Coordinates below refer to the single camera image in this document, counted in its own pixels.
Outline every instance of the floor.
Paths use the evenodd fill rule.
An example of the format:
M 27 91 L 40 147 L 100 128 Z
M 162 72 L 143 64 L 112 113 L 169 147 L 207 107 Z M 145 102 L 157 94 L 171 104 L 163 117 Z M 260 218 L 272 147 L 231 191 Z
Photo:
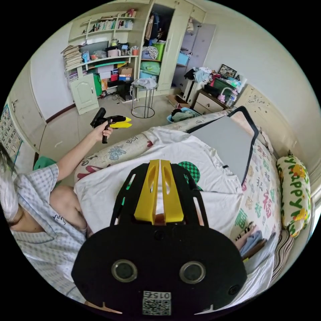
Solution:
M 135 136 L 150 127 L 167 125 L 166 117 L 172 112 L 173 106 L 168 102 L 165 96 L 155 96 L 153 100 L 153 109 L 155 115 L 148 119 L 136 118 L 131 114 L 131 103 L 121 103 L 114 100 L 115 97 L 106 97 L 99 100 L 99 106 L 106 109 L 106 115 L 122 115 L 131 118 L 132 126 L 126 129 L 116 130 L 108 140 L 108 144 L 115 144 L 119 141 Z M 144 105 L 145 99 L 140 99 L 135 106 Z M 52 158 L 58 161 L 68 151 L 75 147 L 91 130 L 91 121 L 96 115 L 98 109 L 79 115 L 76 108 L 65 112 L 45 128 L 40 145 L 40 155 Z M 102 143 L 97 143 L 87 156 L 100 151 L 104 148 Z M 74 174 L 63 180 L 62 184 L 73 186 Z

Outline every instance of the mattress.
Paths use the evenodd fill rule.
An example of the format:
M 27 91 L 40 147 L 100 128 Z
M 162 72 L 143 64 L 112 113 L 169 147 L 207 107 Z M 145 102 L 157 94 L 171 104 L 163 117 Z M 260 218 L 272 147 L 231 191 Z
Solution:
M 196 125 L 207 123 L 227 115 L 228 111 L 208 114 L 179 123 L 163 126 L 164 129 L 185 132 Z M 147 152 L 154 144 L 148 132 L 123 140 L 85 158 L 76 168 L 75 183 L 91 173 L 129 161 Z M 234 219 L 231 239 L 236 239 L 253 222 L 268 239 L 275 231 L 281 231 L 280 181 L 273 156 L 257 139 L 253 146 L 248 172 L 242 185 L 243 198 Z

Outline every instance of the shelf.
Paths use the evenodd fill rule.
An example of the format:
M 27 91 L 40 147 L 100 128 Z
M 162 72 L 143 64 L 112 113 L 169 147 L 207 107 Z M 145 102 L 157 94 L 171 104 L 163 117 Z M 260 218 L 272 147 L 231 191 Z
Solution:
M 93 31 L 93 32 L 89 32 L 88 33 L 88 36 L 91 36 L 91 35 L 95 35 L 95 34 L 100 34 L 100 33 L 105 33 L 105 32 L 118 32 L 118 31 L 126 31 L 126 32 L 129 32 L 131 31 L 132 29 L 105 29 L 105 30 L 97 30 L 97 31 Z M 86 37 L 86 33 L 83 33 L 77 37 L 74 37 L 74 38 L 71 38 L 69 40 L 69 42 L 72 42 L 72 41 L 75 41 L 75 40 L 78 40 L 78 39 L 81 39 L 81 38 L 85 38 Z
M 141 61 L 157 61 L 157 62 L 162 62 L 161 60 L 155 60 L 155 59 L 141 59 Z
M 86 26 L 88 23 L 96 23 L 96 22 L 100 22 L 100 21 L 107 21 L 107 20 L 116 20 L 116 19 L 119 19 L 119 20 L 131 20 L 131 19 L 136 19 L 136 18 L 133 18 L 133 17 L 110 17 L 110 18 L 100 18 L 100 19 L 95 19 L 95 20 L 91 20 L 91 21 L 85 21 L 83 22 L 80 26 L 83 27 L 83 26 Z
M 66 70 L 70 71 L 73 69 L 77 69 L 78 67 L 82 67 L 82 66 L 90 65 L 90 64 L 95 64 L 95 63 L 98 63 L 101 61 L 106 61 L 106 60 L 117 60 L 117 59 L 123 60 L 124 58 L 136 58 L 136 57 L 138 57 L 138 56 L 118 56 L 118 57 L 107 57 L 107 58 L 102 58 L 102 59 L 95 59 L 95 60 L 88 61 L 87 63 L 77 64 L 77 65 L 67 67 Z

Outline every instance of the qr code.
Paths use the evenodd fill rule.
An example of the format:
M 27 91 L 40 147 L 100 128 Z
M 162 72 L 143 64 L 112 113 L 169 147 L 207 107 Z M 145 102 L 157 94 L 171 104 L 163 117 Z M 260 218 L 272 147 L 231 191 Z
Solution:
M 143 314 L 170 315 L 171 301 L 143 298 Z
M 171 315 L 171 294 L 144 291 L 142 312 L 145 315 Z

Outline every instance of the headboard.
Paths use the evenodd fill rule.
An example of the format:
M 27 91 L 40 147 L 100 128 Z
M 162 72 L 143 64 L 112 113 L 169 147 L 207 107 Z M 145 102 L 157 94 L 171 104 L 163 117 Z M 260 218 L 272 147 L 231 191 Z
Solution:
M 246 107 L 254 123 L 267 133 L 279 157 L 286 156 L 291 150 L 293 155 L 304 161 L 301 146 L 292 128 L 278 109 L 257 89 L 248 84 L 235 106 Z

